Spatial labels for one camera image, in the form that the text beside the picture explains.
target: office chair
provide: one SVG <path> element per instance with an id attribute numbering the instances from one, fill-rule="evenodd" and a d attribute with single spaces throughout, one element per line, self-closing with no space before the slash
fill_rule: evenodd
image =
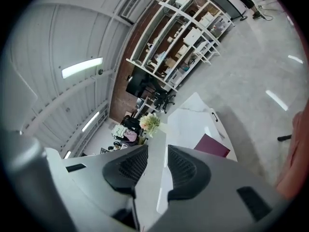
<path id="1" fill-rule="evenodd" d="M 151 77 L 149 81 L 155 88 L 155 93 L 153 96 L 153 98 L 155 99 L 154 101 L 155 108 L 160 111 L 163 110 L 164 113 L 167 113 L 166 108 L 168 104 L 171 103 L 175 105 L 175 103 L 170 100 L 176 95 L 168 95 L 168 92 L 159 85 L 159 83 L 155 78 Z"/>

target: light fixture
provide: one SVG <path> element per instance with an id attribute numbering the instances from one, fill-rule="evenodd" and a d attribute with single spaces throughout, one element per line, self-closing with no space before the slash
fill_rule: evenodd
<path id="1" fill-rule="evenodd" d="M 294 56 L 291 56 L 291 55 L 289 55 L 288 57 L 291 58 L 291 59 L 294 59 L 294 60 L 297 61 L 298 63 L 301 63 L 301 64 L 304 63 L 303 60 L 300 60 L 300 59 L 297 58 L 297 57 L 294 57 Z"/>
<path id="2" fill-rule="evenodd" d="M 70 154 L 71 154 L 71 152 L 68 151 L 68 152 L 66 153 L 66 155 L 64 156 L 64 159 L 68 158 Z"/>
<path id="3" fill-rule="evenodd" d="M 67 77 L 69 77 L 69 76 L 71 76 L 71 75 L 73 75 L 77 72 L 81 72 L 81 71 L 86 70 L 88 68 L 97 66 L 97 65 L 101 64 L 102 61 L 103 61 L 103 58 L 95 58 L 95 59 L 92 59 L 92 60 L 81 62 L 79 64 L 72 65 L 72 66 L 67 67 L 67 68 L 65 68 L 61 71 L 62 77 L 63 77 L 63 79 L 66 79 Z"/>
<path id="4" fill-rule="evenodd" d="M 270 90 L 266 90 L 266 94 L 269 95 L 276 103 L 278 103 L 284 111 L 288 110 L 289 107 L 273 92 L 271 92 Z"/>
<path id="5" fill-rule="evenodd" d="M 95 118 L 99 115 L 99 112 L 97 112 L 95 115 L 93 115 L 93 117 L 88 121 L 88 123 L 84 126 L 84 128 L 82 128 L 82 132 L 84 132 L 87 127 L 92 123 L 92 121 L 95 120 Z"/>

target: gray floor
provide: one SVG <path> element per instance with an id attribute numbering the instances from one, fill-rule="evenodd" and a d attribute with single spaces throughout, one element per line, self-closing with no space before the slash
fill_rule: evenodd
<path id="1" fill-rule="evenodd" d="M 267 8 L 281 8 L 278 4 Z M 220 56 L 212 65 L 199 65 L 175 98 L 176 105 L 161 114 L 162 122 L 194 92 L 215 109 L 231 139 L 240 164 L 274 184 L 287 155 L 292 118 L 308 98 L 307 61 L 300 39 L 285 13 L 264 11 L 274 19 L 236 21 L 222 40 Z M 304 61 L 301 64 L 288 55 Z M 267 94 L 275 93 L 288 106 L 284 111 Z M 165 151 L 165 134 L 149 140 L 145 175 L 137 186 L 137 210 L 141 228 L 147 230 L 160 215 L 156 204 Z"/>

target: computer monitor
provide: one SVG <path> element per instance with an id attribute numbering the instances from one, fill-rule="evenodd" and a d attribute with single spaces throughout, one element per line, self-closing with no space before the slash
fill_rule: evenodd
<path id="1" fill-rule="evenodd" d="M 149 74 L 141 68 L 135 66 L 129 82 L 126 87 L 126 92 L 140 98 L 144 91 L 144 86 L 141 86 L 143 81 L 149 80 Z"/>

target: shelving unit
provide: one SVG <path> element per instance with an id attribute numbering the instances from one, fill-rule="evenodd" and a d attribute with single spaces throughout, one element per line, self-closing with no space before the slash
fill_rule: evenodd
<path id="1" fill-rule="evenodd" d="M 165 2 L 159 2 L 161 7 L 154 15 L 150 23 L 147 25 L 145 31 L 143 32 L 138 44 L 136 45 L 132 53 L 132 56 L 130 57 L 130 59 L 127 59 L 127 61 L 157 78 L 159 81 L 165 84 L 165 89 L 171 88 L 177 92 L 178 90 L 176 88 L 179 86 L 181 81 L 192 71 L 192 69 L 197 65 L 199 61 L 211 64 L 211 57 L 214 54 L 220 54 L 219 51 L 216 49 L 216 47 L 221 44 L 219 39 L 223 35 L 223 33 L 230 27 L 230 25 L 234 25 L 233 22 L 230 20 L 230 16 L 220 10 L 218 6 L 216 6 L 210 0 L 204 1 L 205 3 L 202 6 L 196 6 L 198 7 L 198 9 L 194 15 L 187 14 L 186 10 L 188 10 L 192 4 L 192 6 L 195 6 L 195 0 L 166 0 Z M 206 13 L 205 10 L 208 11 L 208 6 L 210 5 L 212 5 L 212 8 L 216 8 L 217 12 L 213 12 L 213 14 L 209 12 Z M 213 16 L 213 18 L 209 21 L 208 24 L 205 24 L 205 20 L 203 21 L 203 24 L 201 23 L 201 19 L 197 21 L 199 17 L 202 16 L 203 18 L 203 16 L 205 16 L 206 14 L 210 14 L 211 16 Z M 156 33 L 158 35 L 156 37 L 153 36 L 153 32 L 156 30 L 157 26 L 166 16 L 170 17 L 169 20 L 161 29 L 161 31 L 159 33 Z M 170 39 L 170 41 L 168 46 L 165 46 L 166 42 L 163 46 L 161 46 L 163 41 L 167 40 L 167 35 L 176 23 L 182 24 L 181 27 L 178 29 L 177 33 L 173 37 L 169 35 L 168 38 Z M 221 27 L 219 29 L 216 29 L 213 33 L 220 32 L 220 35 L 218 35 L 218 37 L 211 33 L 211 28 L 213 28 L 214 25 L 217 24 L 221 25 Z M 186 46 L 187 49 L 184 53 L 182 52 L 181 54 L 178 54 L 177 50 L 180 49 L 179 44 L 181 44 L 182 40 L 184 40 L 186 35 L 188 33 L 191 33 L 192 30 L 200 32 L 199 38 L 192 44 L 185 44 L 183 42 L 183 45 Z M 198 48 L 198 46 L 202 42 L 204 42 L 207 47 Z M 173 59 L 174 57 L 171 57 L 174 52 L 177 52 L 175 57 L 178 59 L 172 68 L 169 66 L 169 68 L 171 69 L 168 73 L 166 73 L 165 71 L 167 70 L 167 68 L 165 68 L 164 63 L 168 58 L 171 58 L 173 61 L 175 61 Z M 171 77 L 175 74 L 175 72 L 181 70 L 181 65 L 183 65 L 183 63 L 187 61 L 186 58 L 188 54 L 191 58 L 195 59 L 195 61 L 193 61 L 194 64 L 188 64 L 185 68 L 186 71 L 184 71 L 182 78 L 177 83 L 173 83 L 171 81 Z"/>

